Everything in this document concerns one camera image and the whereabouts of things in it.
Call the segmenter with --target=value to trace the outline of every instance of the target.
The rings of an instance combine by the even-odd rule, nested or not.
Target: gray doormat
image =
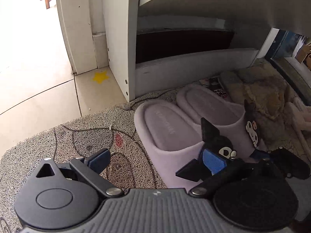
[[[0,232],[21,229],[14,211],[15,196],[46,157],[65,163],[109,148],[111,163],[101,173],[104,178],[123,189],[166,188],[137,135],[133,118],[137,107],[146,100],[159,98],[175,103],[177,92],[172,89],[144,95],[43,131],[9,149],[0,163]]]

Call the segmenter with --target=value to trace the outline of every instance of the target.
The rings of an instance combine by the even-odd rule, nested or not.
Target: red spot on mat
[[[119,148],[122,147],[122,145],[123,145],[123,138],[118,133],[115,134],[114,140],[116,141],[117,147],[119,147]]]

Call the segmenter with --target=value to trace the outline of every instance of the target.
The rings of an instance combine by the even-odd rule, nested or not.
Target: silver bolt
[[[207,192],[204,187],[195,187],[191,190],[194,195],[203,195]]]
[[[111,196],[119,195],[121,193],[122,193],[122,190],[117,187],[111,187],[106,190],[106,194],[111,195]]]

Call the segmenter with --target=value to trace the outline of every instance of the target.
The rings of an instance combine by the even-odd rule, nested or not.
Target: dark brown panel
[[[178,30],[137,35],[136,63],[187,53],[228,49],[234,32]]]

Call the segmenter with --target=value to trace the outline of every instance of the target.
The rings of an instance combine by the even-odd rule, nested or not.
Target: sunlit floor
[[[125,103],[109,68],[74,77],[56,0],[50,6],[0,0],[0,158],[40,131]]]

